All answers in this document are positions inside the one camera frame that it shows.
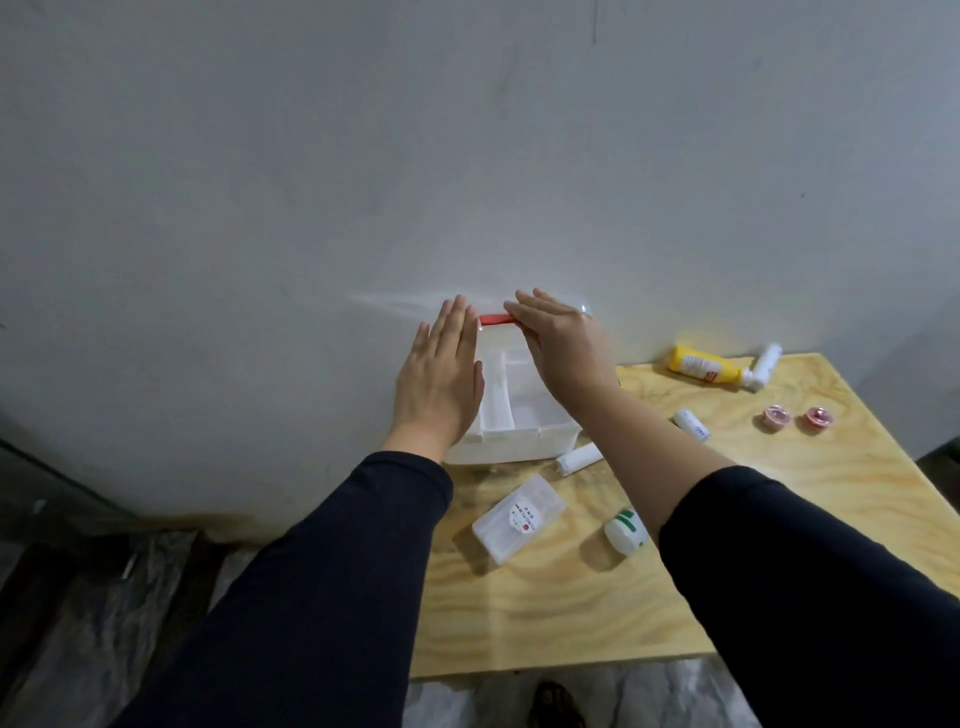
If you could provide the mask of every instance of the round sticker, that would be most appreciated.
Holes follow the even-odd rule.
[[[540,526],[540,511],[523,496],[517,496],[510,508],[510,525],[520,533],[533,533]]]

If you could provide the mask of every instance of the red handle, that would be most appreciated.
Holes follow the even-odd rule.
[[[480,317],[480,326],[491,327],[496,324],[515,324],[516,319],[509,313],[485,313]]]

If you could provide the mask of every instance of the plywood surface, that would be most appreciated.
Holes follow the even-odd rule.
[[[709,445],[775,477],[960,595],[960,518],[819,354],[786,356],[751,394],[620,367],[625,389],[669,416],[692,409]],[[777,434],[754,416],[821,405],[833,428]],[[672,658],[712,651],[653,545],[624,559],[603,523],[627,504],[605,462],[569,478],[552,463],[451,467],[453,503],[434,532],[412,675]],[[495,569],[470,525],[534,473],[567,503],[560,520]]]

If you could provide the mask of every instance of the person's right arm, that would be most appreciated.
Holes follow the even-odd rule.
[[[960,602],[823,509],[619,389],[602,329],[517,292],[544,383],[604,454],[766,726],[960,716]]]

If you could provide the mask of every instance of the sleeve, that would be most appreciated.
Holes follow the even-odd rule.
[[[764,726],[960,716],[960,601],[782,484],[709,475],[660,553]]]
[[[452,488],[418,455],[368,457],[260,551],[114,726],[399,726]]]

